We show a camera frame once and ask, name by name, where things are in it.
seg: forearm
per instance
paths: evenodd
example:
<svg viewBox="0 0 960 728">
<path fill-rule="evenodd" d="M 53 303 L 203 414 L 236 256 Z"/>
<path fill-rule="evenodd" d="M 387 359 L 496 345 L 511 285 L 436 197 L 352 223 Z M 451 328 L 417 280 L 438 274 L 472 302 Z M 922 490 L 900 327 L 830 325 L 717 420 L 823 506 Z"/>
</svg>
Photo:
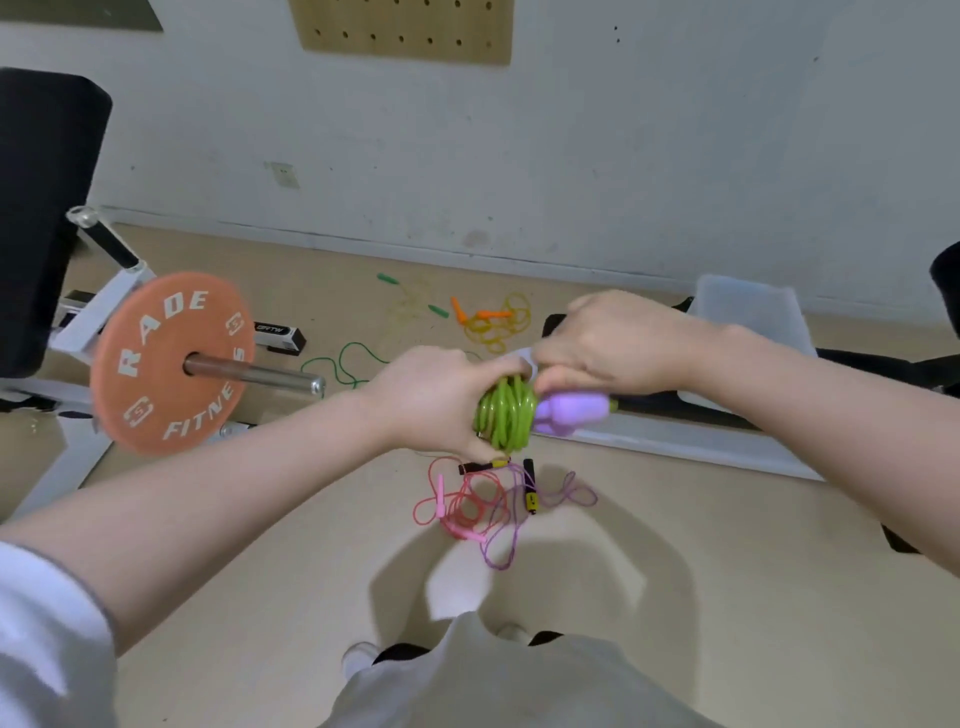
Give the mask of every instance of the forearm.
<svg viewBox="0 0 960 728">
<path fill-rule="evenodd" d="M 389 447 L 362 392 L 80 490 L 0 527 L 72 572 L 123 652 L 271 525 Z"/>
<path fill-rule="evenodd" d="M 721 329 L 698 393 L 793 450 L 925 554 L 960 573 L 960 402 Z"/>
</svg>

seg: coiled green rope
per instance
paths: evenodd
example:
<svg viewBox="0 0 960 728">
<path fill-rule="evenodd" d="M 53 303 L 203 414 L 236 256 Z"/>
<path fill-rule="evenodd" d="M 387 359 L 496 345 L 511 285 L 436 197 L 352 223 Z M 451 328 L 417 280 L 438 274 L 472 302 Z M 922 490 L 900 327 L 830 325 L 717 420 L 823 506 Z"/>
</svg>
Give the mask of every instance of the coiled green rope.
<svg viewBox="0 0 960 728">
<path fill-rule="evenodd" d="M 473 430 L 509 455 L 527 447 L 536 412 L 533 388 L 519 376 L 504 376 L 480 400 Z"/>
</svg>

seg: white shoe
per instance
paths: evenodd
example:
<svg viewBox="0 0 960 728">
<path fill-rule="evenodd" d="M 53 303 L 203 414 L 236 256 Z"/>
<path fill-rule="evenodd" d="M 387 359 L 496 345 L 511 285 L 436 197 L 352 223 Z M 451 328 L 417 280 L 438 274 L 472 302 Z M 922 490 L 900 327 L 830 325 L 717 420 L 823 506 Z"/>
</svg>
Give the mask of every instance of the white shoe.
<svg viewBox="0 0 960 728">
<path fill-rule="evenodd" d="M 340 660 L 340 669 L 344 673 L 347 682 L 360 670 L 373 666 L 373 661 L 380 655 L 382 650 L 375 644 L 357 643 L 346 652 Z"/>
<path fill-rule="evenodd" d="M 507 642 L 529 644 L 530 635 L 518 624 L 504 624 L 496 631 L 496 636 Z"/>
</svg>

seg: floor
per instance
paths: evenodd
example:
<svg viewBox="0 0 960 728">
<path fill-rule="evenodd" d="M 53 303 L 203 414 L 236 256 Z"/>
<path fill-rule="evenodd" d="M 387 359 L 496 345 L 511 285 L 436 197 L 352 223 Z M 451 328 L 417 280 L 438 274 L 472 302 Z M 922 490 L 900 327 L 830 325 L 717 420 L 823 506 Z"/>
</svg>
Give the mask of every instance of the floor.
<svg viewBox="0 0 960 728">
<path fill-rule="evenodd" d="M 512 291 L 534 324 L 586 286 L 499 277 L 177 232 L 124 228 L 160 273 L 195 269 L 233 280 L 260 321 L 303 329 L 299 366 L 362 341 L 390 359 L 415 344 L 470 348 L 449 308 L 494 308 Z M 376 278 L 384 272 L 402 287 Z M 67 288 L 112 273 L 88 252 Z M 957 350 L 946 329 L 826 317 L 819 346 L 905 357 Z M 362 352 L 359 376 L 379 365 Z M 331 391 L 340 388 L 329 370 Z M 42 374 L 83 381 L 53 355 Z M 266 422 L 301 400 L 250 392 L 237 419 Z M 0 419 L 9 513 L 56 453 L 43 416 Z M 540 481 L 569 470 L 600 494 L 525 527 L 514 566 L 493 572 L 476 546 L 417 527 L 429 460 L 381 457 L 330 487 L 264 535 L 120 663 L 121 725 L 314 728 L 343 687 L 351 643 L 431 644 L 456 614 L 479 609 L 496 628 L 515 621 L 614 640 L 668 690 L 730 726 L 944 725 L 956 710 L 960 582 L 885 544 L 879 525 L 827 485 L 653 455 L 534 438 Z M 114 448 L 91 482 L 138 459 Z"/>
</svg>

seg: wooden pegboard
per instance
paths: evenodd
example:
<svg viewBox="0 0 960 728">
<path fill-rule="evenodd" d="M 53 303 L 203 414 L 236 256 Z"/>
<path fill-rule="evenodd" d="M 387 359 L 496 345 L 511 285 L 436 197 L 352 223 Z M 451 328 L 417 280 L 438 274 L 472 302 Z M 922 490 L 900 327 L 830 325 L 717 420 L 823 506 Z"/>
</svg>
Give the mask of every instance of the wooden pegboard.
<svg viewBox="0 0 960 728">
<path fill-rule="evenodd" d="M 290 0 L 310 51 L 509 65 L 514 0 Z"/>
</svg>

